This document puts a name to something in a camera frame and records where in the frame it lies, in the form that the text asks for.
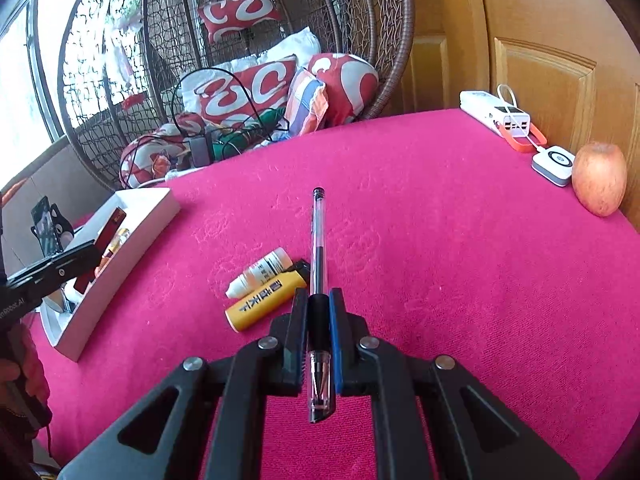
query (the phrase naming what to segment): white tray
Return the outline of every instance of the white tray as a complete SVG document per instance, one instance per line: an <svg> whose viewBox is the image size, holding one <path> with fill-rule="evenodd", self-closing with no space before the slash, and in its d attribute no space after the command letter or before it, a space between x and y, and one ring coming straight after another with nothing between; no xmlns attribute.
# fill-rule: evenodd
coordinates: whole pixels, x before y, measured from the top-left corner
<svg viewBox="0 0 640 480"><path fill-rule="evenodd" d="M122 227L129 229L129 238L89 286L73 314L60 314L45 306L50 301L48 298L40 307L40 319L49 342L75 362L131 269L180 211L180 205L167 188L117 191L76 234L67 250L94 240L116 207L127 213Z"/></svg>

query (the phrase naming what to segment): human hand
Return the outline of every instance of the human hand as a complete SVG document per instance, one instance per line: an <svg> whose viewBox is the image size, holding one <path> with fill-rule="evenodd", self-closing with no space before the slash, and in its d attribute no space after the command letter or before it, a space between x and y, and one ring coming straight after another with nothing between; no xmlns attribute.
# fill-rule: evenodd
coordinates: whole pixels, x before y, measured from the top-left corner
<svg viewBox="0 0 640 480"><path fill-rule="evenodd" d="M44 377L42 362L38 359L36 345L31 338L29 329L21 325L22 344L24 345L24 361L22 371L27 378L25 391L30 396L35 396L41 403L45 404L49 399L49 384ZM18 412L14 400L9 395L5 382L15 381L20 377L20 367L16 363L0 359L0 408L8 408L12 412Z"/></svg>

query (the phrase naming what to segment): yellow lighter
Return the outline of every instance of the yellow lighter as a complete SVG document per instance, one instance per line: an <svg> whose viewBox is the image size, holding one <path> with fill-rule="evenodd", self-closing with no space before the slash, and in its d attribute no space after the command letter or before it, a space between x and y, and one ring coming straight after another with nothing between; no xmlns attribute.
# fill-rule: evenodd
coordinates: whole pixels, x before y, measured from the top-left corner
<svg viewBox="0 0 640 480"><path fill-rule="evenodd" d="M310 277L311 268L308 262L305 260L295 262L289 269L225 310L229 325L236 332L249 328L285 301L293 298L297 288L306 288Z"/></svg>

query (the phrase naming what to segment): pen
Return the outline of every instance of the pen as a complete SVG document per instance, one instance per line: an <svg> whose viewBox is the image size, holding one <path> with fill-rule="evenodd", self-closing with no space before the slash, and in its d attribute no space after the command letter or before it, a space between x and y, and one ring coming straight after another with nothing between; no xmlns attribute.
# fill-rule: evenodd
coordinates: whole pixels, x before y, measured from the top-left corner
<svg viewBox="0 0 640 480"><path fill-rule="evenodd" d="M308 302L309 421L320 422L335 411L331 373L329 296L324 253L324 189L314 189L311 294Z"/></svg>

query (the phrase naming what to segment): triangular cutout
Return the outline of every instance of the triangular cutout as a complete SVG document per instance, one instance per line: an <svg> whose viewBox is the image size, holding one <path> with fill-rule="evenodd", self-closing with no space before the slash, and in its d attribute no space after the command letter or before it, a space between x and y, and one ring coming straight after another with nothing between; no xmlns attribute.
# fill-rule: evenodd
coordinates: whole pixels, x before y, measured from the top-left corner
<svg viewBox="0 0 640 480"><path fill-rule="evenodd" d="M177 388L164 390L120 431L118 442L148 455L155 453L177 399Z"/></svg>
<svg viewBox="0 0 640 480"><path fill-rule="evenodd" d="M480 447L485 453L492 453L516 442L518 432L473 388L470 386L461 388L460 395L476 430Z"/></svg>

